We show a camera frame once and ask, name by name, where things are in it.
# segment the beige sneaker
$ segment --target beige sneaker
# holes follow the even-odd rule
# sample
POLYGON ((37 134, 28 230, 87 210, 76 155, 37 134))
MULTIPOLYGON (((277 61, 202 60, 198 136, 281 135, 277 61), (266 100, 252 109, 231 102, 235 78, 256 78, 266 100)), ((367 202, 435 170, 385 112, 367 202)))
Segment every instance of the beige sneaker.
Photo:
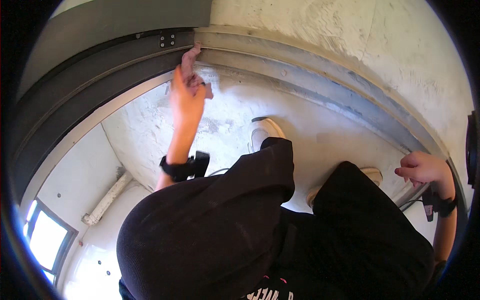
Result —
POLYGON ((267 137, 281 137, 285 138, 280 126, 271 118, 257 117, 252 119, 249 125, 250 142, 248 143, 248 150, 254 153, 260 150, 263 141, 267 137))
MULTIPOLYGON (((373 183, 375 183, 376 186, 380 186, 380 183, 382 183, 382 181, 384 180, 382 173, 377 168, 373 168, 373 167, 361 168, 360 171, 362 171, 365 175, 367 175, 367 177, 370 178, 370 180, 373 181, 373 183)), ((321 186, 315 187, 308 192, 307 205, 310 208, 313 208, 313 201, 315 200, 315 197, 317 196, 320 188, 321 186)))

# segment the black wrist strap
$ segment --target black wrist strap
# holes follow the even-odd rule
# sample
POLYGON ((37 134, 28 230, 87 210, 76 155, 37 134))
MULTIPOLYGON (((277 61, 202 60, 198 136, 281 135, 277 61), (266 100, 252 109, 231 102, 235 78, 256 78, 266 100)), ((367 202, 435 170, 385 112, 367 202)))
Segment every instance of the black wrist strap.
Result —
POLYGON ((440 199, 437 192, 434 192, 432 186, 429 186, 422 194, 423 207, 425 208, 425 214, 429 222, 433 221, 433 212, 438 212, 440 217, 448 217, 457 205, 457 199, 448 201, 440 199))
POLYGON ((162 157, 160 167, 163 171, 172 177, 174 182, 181 182, 187 180, 189 176, 204 177, 205 172, 210 162, 210 155, 208 153, 197 151, 195 159, 193 156, 187 159, 185 164, 167 164, 167 156, 162 157))
POLYGON ((457 205, 457 199, 448 202, 447 200, 440 200, 437 203, 437 206, 433 208, 434 211, 438 212, 438 215, 442 218, 448 217, 457 205))

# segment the window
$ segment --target window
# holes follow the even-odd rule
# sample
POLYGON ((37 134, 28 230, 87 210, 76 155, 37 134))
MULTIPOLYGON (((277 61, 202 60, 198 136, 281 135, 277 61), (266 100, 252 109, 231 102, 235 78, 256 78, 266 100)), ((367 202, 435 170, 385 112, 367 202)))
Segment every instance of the window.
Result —
POLYGON ((43 273, 56 286, 57 278, 78 231, 65 223, 40 199, 30 205, 24 226, 24 235, 30 249, 40 263, 43 273))

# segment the hand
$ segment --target hand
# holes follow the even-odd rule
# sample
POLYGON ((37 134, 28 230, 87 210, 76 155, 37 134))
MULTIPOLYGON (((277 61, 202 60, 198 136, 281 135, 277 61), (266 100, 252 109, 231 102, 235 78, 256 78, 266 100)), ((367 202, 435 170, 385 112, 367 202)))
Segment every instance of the hand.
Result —
POLYGON ((169 102, 173 111, 173 127, 176 130, 195 128, 196 131, 204 113, 205 87, 201 85, 193 96, 183 83, 180 66, 177 66, 171 89, 169 102))
POLYGON ((455 185, 452 172, 447 163, 433 155, 415 151, 400 160, 401 168, 395 169, 395 174, 407 182, 409 179, 413 187, 425 182, 435 181, 439 186, 439 195, 442 199, 455 197, 455 185))

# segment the pipe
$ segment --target pipe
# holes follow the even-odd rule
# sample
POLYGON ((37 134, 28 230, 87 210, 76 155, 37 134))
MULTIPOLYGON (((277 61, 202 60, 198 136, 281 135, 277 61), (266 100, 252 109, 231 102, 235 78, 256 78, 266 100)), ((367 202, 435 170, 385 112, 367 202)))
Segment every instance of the pipe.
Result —
POLYGON ((95 225, 100 221, 100 218, 103 216, 107 208, 112 204, 113 200, 123 191, 125 186, 133 179, 132 174, 129 171, 126 171, 122 177, 110 188, 102 200, 98 203, 91 214, 85 214, 82 217, 82 222, 88 226, 95 225))

